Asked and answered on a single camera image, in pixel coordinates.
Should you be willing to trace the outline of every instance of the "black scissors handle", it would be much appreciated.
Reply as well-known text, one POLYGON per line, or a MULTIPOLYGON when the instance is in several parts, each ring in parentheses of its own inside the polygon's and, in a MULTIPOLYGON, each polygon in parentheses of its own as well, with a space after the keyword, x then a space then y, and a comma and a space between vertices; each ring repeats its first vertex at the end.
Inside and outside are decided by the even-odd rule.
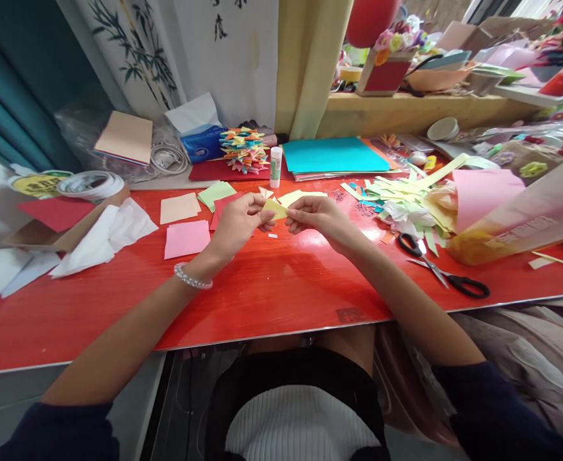
POLYGON ((450 285, 464 295, 475 299, 484 299, 491 295, 491 290, 477 280, 469 279, 468 277, 459 277, 458 275, 447 275, 446 278, 450 285))
POLYGON ((405 250, 408 254, 411 254, 415 257, 422 257, 422 251, 418 246, 418 242, 414 239, 414 236, 411 234, 401 234, 398 237, 398 244, 401 245, 401 248, 405 250))

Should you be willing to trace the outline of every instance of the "navy sweater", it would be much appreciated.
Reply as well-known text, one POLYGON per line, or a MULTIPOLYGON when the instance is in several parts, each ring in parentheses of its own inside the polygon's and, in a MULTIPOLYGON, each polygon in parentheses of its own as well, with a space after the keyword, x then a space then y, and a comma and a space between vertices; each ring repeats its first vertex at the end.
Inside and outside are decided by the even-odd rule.
MULTIPOLYGON (((435 367, 433 372, 457 410, 452 429, 472 461, 563 461, 563 438, 516 398, 492 364, 435 367)), ((117 461, 119 443, 106 420, 111 407, 36 403, 0 447, 0 460, 117 461)), ((352 457, 370 459, 388 459, 388 452, 364 448, 352 457)))

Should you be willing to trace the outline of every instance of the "teal paper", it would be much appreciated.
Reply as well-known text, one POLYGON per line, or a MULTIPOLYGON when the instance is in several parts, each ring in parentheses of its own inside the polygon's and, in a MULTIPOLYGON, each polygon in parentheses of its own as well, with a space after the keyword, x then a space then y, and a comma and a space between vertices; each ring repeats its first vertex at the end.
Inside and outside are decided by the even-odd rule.
POLYGON ((296 173, 385 172, 390 169, 358 138, 292 141, 283 145, 288 170, 296 173))

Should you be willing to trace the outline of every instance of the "pen holder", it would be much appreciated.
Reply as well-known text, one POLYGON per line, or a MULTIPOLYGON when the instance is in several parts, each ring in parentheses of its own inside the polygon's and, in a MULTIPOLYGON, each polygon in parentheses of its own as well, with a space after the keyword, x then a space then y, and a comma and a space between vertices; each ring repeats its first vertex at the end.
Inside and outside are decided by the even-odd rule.
POLYGON ((369 51, 360 75, 356 94, 360 96, 393 96, 409 70, 415 51, 390 53, 384 63, 377 61, 378 52, 369 51))

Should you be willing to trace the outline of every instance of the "glue stick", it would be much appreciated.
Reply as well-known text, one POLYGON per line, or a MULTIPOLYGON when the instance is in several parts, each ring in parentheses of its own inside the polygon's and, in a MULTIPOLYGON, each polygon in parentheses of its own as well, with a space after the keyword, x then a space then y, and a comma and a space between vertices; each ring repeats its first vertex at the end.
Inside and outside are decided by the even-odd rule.
POLYGON ((278 189, 281 183, 281 161, 283 149, 280 147, 270 148, 270 188, 278 189))

